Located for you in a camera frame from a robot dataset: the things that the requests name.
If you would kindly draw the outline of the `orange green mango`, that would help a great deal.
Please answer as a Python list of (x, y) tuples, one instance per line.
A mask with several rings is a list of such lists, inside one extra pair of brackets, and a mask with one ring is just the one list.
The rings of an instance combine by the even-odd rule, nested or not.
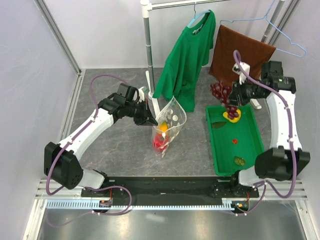
[(166, 132), (169, 129), (169, 127), (168, 124), (164, 121), (158, 126), (158, 129), (162, 132)]

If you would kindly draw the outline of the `clear dotted zip top bag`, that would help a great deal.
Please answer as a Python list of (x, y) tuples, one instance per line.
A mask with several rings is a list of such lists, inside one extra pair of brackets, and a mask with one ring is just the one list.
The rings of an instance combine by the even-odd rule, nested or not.
[(166, 150), (163, 152), (156, 152), (155, 153), (160, 157), (163, 158), (170, 146), (170, 144), (177, 138), (179, 133), (182, 130), (182, 127), (187, 121), (187, 114), (182, 106), (178, 103), (175, 97), (173, 97), (168, 104), (159, 112), (156, 117), (156, 121), (158, 122), (158, 126), (162, 122), (166, 122), (168, 125), (168, 130), (166, 132), (162, 132), (158, 129), (158, 126), (153, 126), (152, 128), (152, 137), (151, 137), (151, 145), (153, 147), (153, 139), (155, 138), (156, 134), (161, 134), (163, 137), (169, 137), (169, 144)]

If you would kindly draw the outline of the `purple grape bunch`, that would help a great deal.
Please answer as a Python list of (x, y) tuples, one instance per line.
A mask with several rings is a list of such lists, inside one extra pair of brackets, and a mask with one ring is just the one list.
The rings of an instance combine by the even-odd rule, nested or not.
[(227, 112), (231, 119), (238, 116), (236, 113), (238, 106), (231, 103), (231, 100), (229, 99), (229, 96), (232, 93), (231, 86), (226, 86), (222, 81), (218, 81), (210, 85), (210, 90), (212, 95), (220, 101), (221, 106), (225, 107), (224, 112)]

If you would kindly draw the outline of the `red bell pepper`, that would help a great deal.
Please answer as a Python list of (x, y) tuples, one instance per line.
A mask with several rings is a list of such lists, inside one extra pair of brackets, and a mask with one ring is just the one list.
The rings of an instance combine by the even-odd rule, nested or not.
[(152, 140), (153, 149), (157, 153), (162, 153), (164, 150), (167, 149), (168, 145), (169, 145), (169, 137), (167, 135), (163, 137), (161, 134), (156, 134), (156, 136)]

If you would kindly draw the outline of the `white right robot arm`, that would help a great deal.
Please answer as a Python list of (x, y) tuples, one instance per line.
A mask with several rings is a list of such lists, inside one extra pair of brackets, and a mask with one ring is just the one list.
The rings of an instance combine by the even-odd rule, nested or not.
[(295, 119), (296, 82), (293, 77), (284, 76), (280, 61), (269, 61), (262, 65), (261, 87), (250, 81), (242, 70), (248, 64), (234, 64), (232, 71), (239, 79), (232, 84), (229, 96), (233, 105), (244, 106), (253, 99), (266, 99), (270, 113), (270, 147), (259, 154), (253, 167), (240, 170), (238, 179), (229, 184), (229, 191), (235, 197), (242, 196), (247, 186), (262, 180), (287, 181), (293, 179), (293, 165), (299, 174), (310, 162), (310, 153), (302, 150)]

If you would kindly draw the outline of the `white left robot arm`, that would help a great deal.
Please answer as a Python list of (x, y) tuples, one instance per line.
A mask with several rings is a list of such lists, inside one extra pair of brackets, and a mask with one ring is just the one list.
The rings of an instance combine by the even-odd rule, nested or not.
[(106, 196), (110, 185), (101, 171), (83, 169), (80, 164), (88, 147), (118, 120), (129, 117), (137, 126), (157, 126), (143, 88), (121, 83), (117, 92), (96, 103), (90, 117), (59, 143), (44, 148), (44, 174), (61, 187), (72, 190), (85, 187), (99, 197)]

